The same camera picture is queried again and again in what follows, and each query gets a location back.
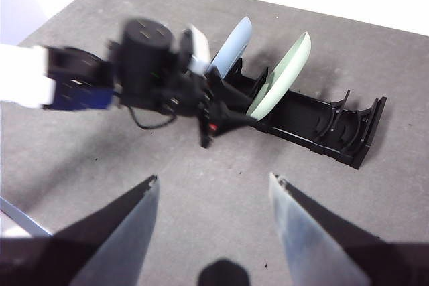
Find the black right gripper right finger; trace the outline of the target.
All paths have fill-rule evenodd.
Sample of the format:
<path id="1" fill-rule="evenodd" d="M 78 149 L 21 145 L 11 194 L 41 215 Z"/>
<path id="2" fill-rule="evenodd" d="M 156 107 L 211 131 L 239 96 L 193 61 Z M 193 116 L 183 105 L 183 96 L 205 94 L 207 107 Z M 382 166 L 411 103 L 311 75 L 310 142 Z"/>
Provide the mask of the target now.
<path id="1" fill-rule="evenodd" d="M 269 174 L 275 228 L 294 285 L 427 285 L 428 244 L 387 242 Z"/>

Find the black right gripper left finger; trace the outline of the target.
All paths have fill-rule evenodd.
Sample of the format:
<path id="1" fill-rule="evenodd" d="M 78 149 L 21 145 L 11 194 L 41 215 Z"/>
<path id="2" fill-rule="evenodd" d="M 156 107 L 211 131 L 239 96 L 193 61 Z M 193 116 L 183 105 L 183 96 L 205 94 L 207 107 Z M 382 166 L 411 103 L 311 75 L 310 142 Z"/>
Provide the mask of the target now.
<path id="1" fill-rule="evenodd" d="M 159 179 L 152 175 L 54 234 L 2 200 L 1 211 L 29 235 L 1 238 L 1 284 L 136 285 L 159 194 Z"/>

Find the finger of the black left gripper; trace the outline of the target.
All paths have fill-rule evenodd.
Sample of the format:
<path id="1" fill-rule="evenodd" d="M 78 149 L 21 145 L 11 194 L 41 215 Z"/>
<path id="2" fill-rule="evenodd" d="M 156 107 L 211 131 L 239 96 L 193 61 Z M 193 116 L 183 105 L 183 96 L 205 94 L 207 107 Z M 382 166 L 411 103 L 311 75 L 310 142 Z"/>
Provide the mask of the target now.
<path id="1" fill-rule="evenodd" d="M 219 106 L 215 111 L 215 136 L 221 136 L 225 133 L 246 126 L 254 126 L 257 124 L 257 119 L 249 115 L 231 111 L 226 106 Z"/>
<path id="2" fill-rule="evenodd" d="M 218 70 L 208 72 L 208 85 L 215 99 L 224 102 L 226 106 L 235 111 L 244 111 L 252 103 L 251 98 L 226 83 Z"/>

